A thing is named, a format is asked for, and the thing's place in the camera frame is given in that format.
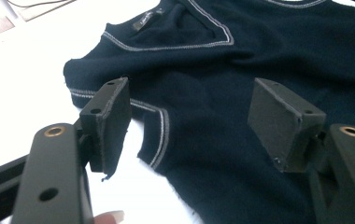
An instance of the black fabric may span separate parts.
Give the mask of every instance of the black fabric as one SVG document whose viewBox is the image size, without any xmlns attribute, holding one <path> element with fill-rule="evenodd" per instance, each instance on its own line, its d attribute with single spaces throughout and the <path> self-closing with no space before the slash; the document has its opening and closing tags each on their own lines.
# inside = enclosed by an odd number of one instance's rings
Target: black fabric
<svg viewBox="0 0 355 224">
<path fill-rule="evenodd" d="M 162 0 L 140 31 L 106 26 L 66 63 L 73 103 L 129 76 L 145 123 L 138 156 L 205 223 L 314 223 L 305 175 L 278 172 L 247 125 L 255 77 L 280 82 L 355 125 L 355 8 L 328 0 Z"/>
</svg>

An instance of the white table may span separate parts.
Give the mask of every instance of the white table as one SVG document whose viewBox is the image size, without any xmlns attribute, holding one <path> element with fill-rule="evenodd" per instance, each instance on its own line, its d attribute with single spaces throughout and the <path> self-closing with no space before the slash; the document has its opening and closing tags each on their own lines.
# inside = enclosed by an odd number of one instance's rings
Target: white table
<svg viewBox="0 0 355 224">
<path fill-rule="evenodd" d="M 0 165 L 29 153 L 34 134 L 53 123 L 74 123 L 78 109 L 64 84 L 64 64 L 87 54 L 106 23 L 121 23 L 158 0 L 78 0 L 35 20 L 15 18 L 0 34 Z M 123 223 L 200 223 L 167 180 L 136 157 L 143 127 L 133 120 L 116 174 L 89 172 L 95 215 L 124 210 Z"/>
</svg>

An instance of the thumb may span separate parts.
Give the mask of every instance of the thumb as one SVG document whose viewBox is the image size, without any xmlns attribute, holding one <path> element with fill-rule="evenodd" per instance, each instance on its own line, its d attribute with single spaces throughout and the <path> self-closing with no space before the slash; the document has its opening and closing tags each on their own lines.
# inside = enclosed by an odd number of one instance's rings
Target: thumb
<svg viewBox="0 0 355 224">
<path fill-rule="evenodd" d="M 95 224 L 119 224 L 124 220 L 123 211 L 106 212 L 95 217 Z"/>
</svg>

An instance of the cable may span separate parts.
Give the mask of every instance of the cable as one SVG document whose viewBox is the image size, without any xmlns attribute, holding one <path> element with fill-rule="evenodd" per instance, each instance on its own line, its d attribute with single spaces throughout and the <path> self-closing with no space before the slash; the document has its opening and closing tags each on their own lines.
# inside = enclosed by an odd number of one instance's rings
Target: cable
<svg viewBox="0 0 355 224">
<path fill-rule="evenodd" d="M 15 7 L 37 7 L 37 6 L 42 6 L 42 5 L 48 5 L 48 4 L 55 4 L 55 3 L 62 3 L 62 2 L 67 2 L 70 0 L 59 0 L 59 1 L 52 1 L 52 2 L 42 2 L 42 3 L 36 3 L 36 4 L 32 4 L 32 5 L 28 5 L 28 6 L 20 6 L 17 5 L 15 3 L 12 3 L 11 1 L 7 0 L 12 6 Z"/>
</svg>

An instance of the garment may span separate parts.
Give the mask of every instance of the garment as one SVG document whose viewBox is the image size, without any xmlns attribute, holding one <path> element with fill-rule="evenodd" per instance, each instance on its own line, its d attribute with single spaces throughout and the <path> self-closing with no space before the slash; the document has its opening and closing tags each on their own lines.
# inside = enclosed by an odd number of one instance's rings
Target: garment
<svg viewBox="0 0 355 224">
<path fill-rule="evenodd" d="M 305 175 L 280 173 L 247 124 L 255 77 L 274 80 L 355 125 L 355 8 L 329 0 L 162 0 L 106 26 L 66 63 L 79 107 L 129 76 L 138 157 L 205 223 L 314 223 Z M 140 21 L 145 25 L 135 27 Z"/>
</svg>

